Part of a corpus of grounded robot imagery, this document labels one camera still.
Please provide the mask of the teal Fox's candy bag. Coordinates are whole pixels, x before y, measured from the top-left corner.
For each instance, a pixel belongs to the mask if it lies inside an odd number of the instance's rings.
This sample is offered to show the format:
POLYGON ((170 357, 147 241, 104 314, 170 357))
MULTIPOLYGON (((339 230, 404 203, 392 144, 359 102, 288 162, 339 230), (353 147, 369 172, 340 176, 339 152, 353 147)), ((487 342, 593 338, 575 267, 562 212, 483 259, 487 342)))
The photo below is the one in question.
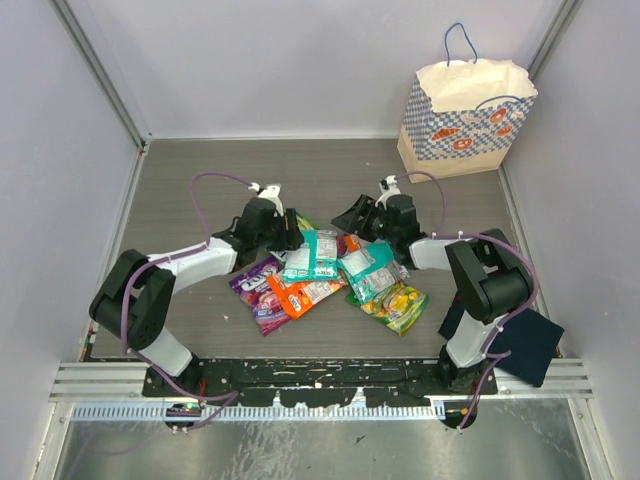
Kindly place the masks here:
POLYGON ((395 259, 386 242, 366 245, 338 260, 359 303, 367 303, 409 277, 407 268, 395 259))
POLYGON ((337 233, 331 230, 304 230, 303 243, 289 251, 281 271, 287 283, 337 281, 337 233))

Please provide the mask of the orange snack packet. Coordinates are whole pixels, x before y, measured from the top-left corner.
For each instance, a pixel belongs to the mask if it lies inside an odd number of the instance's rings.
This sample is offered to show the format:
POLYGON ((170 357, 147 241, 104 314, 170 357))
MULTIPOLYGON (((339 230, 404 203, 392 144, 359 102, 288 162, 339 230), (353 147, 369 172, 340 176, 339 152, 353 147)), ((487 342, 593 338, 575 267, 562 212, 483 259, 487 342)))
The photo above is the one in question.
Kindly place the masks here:
POLYGON ((293 320, 346 286, 344 279, 286 283, 280 274, 270 275, 267 282, 284 312, 293 320))

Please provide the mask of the purple Fox's berries candy bag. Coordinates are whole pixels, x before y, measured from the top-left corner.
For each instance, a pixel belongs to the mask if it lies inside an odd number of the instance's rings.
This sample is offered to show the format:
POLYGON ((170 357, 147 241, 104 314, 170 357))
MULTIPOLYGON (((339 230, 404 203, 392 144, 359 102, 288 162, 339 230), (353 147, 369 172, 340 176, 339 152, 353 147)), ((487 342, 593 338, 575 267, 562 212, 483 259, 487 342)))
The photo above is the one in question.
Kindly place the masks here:
POLYGON ((231 289, 250 308, 263 336, 278 330, 291 320, 268 283, 268 278, 281 269, 278 260, 269 256, 229 282, 231 289))

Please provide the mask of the yellow green Fox's candy bag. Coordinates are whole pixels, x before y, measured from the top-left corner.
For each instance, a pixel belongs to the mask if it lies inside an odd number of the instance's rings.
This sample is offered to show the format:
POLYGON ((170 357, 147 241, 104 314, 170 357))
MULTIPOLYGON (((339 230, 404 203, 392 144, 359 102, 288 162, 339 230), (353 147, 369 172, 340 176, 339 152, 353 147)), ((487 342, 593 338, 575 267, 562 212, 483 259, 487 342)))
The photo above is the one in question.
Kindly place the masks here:
POLYGON ((429 296, 399 282, 377 294, 369 302, 360 303, 353 292, 347 295, 346 301, 402 336, 426 309, 429 296))

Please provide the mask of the checkered paper bakery bag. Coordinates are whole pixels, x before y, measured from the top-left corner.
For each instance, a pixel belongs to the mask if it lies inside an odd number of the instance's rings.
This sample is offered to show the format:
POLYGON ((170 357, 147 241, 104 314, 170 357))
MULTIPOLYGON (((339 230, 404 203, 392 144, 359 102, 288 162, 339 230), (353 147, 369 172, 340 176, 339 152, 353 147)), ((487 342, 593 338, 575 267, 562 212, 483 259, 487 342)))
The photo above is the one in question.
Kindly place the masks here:
POLYGON ((413 183, 498 169, 538 96, 524 68, 471 52, 414 73, 397 143, 413 183))

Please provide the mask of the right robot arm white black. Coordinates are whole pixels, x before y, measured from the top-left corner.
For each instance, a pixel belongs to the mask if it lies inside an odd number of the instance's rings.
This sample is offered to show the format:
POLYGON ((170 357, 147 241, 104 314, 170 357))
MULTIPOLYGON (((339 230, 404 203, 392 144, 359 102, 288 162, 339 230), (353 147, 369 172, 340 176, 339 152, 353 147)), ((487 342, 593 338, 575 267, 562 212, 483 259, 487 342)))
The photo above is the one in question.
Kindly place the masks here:
POLYGON ((362 195, 332 224, 363 240, 388 243, 395 259, 409 269, 452 274, 463 311, 436 364, 436 378, 449 393, 462 393, 486 360, 503 357, 489 352, 491 344, 537 295, 532 266, 501 230, 440 238, 427 234, 409 195, 393 194, 385 200, 362 195))

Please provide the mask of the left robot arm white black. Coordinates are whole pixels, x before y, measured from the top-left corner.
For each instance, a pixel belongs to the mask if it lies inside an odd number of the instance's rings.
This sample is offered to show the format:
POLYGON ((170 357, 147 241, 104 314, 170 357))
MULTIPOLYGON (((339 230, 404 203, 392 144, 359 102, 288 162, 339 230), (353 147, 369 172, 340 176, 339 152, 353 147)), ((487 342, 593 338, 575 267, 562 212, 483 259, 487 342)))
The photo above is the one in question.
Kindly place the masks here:
POLYGON ((173 295, 253 263, 261 250, 295 250, 303 243, 297 212, 256 197, 229 228, 194 246, 160 255, 120 254, 89 306, 89 317, 121 345, 165 373, 178 396, 194 393, 200 372, 194 354, 165 326, 173 295))

